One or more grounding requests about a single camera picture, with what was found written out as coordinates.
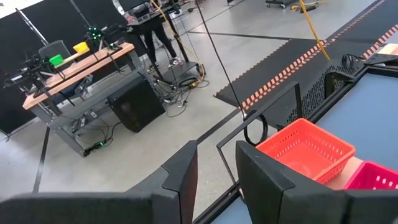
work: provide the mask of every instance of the white wall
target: white wall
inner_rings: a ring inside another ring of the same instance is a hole
[[[15,12],[15,8],[24,9],[41,1],[43,0],[0,0],[4,4],[4,6],[0,6],[0,18]]]

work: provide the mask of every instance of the green object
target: green object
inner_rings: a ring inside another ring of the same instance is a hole
[[[63,63],[63,58],[62,58],[61,55],[56,55],[56,56],[50,58],[49,62],[50,62],[52,65],[57,66],[57,65],[60,65],[60,64]]]

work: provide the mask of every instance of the concrete floor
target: concrete floor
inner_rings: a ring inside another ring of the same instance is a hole
[[[325,1],[310,17],[320,38],[324,39],[360,13],[373,0]],[[226,6],[225,0],[207,0],[201,6],[210,32],[263,35],[271,37],[309,38],[312,34],[303,14],[266,8],[264,0],[236,0]],[[180,33],[186,30],[204,31],[199,13],[183,15],[176,19]],[[217,100],[213,95],[228,84],[220,63],[204,34],[184,34],[185,45],[193,48],[205,65],[210,85],[191,92],[186,111],[178,117],[163,114],[140,133],[132,133],[123,126],[115,129],[114,142],[109,147],[81,158],[60,138],[50,134],[39,192],[123,192],[147,177],[188,140],[197,139],[235,108]],[[247,38],[214,35],[220,57],[233,80],[250,69],[264,57],[278,49],[285,41],[264,38]],[[163,48],[158,50],[161,66],[167,64]],[[178,113],[178,108],[169,108]],[[108,124],[118,122],[113,115],[103,118]],[[194,216],[199,215],[228,187],[231,180],[217,153],[216,144],[242,122],[240,114],[226,123],[198,147],[199,180]],[[252,133],[260,130],[255,121]],[[34,121],[10,141],[0,142],[0,198],[31,192],[42,153],[45,125]],[[82,141],[98,136],[88,132]],[[234,162],[233,142],[225,147],[228,162]]]

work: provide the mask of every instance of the pink plastic basket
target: pink plastic basket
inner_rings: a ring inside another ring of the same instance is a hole
[[[398,172],[377,163],[365,161],[358,167],[343,189],[398,189]]]

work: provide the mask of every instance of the black speaker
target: black speaker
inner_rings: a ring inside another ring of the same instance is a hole
[[[135,133],[165,112],[147,80],[141,80],[119,97],[109,99],[109,105],[122,124]]]

